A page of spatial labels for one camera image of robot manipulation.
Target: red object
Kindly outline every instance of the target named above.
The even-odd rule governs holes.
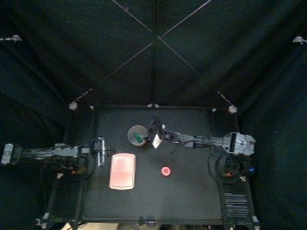
[[[110,189],[130,190],[134,187],[136,156],[120,153],[112,156]]]
[[[163,176],[169,176],[171,175],[171,168],[169,167],[163,167],[160,170],[160,173]]]

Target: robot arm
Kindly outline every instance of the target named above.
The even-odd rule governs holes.
[[[149,131],[155,133],[161,140],[183,144],[184,147],[196,148],[216,146],[221,148],[228,154],[243,154],[249,156],[253,153],[255,140],[249,135],[231,132],[224,137],[191,136],[187,134],[167,131],[165,126],[161,125],[159,118],[155,118],[150,124],[152,128]]]

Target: red button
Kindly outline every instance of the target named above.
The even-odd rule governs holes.
[[[171,168],[169,167],[163,167],[160,170],[160,173],[163,176],[169,176],[171,175]]]

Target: black curtain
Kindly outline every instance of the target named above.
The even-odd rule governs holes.
[[[284,47],[259,76],[243,107],[241,131],[256,139],[252,192],[264,229],[307,226],[305,63],[307,46]]]

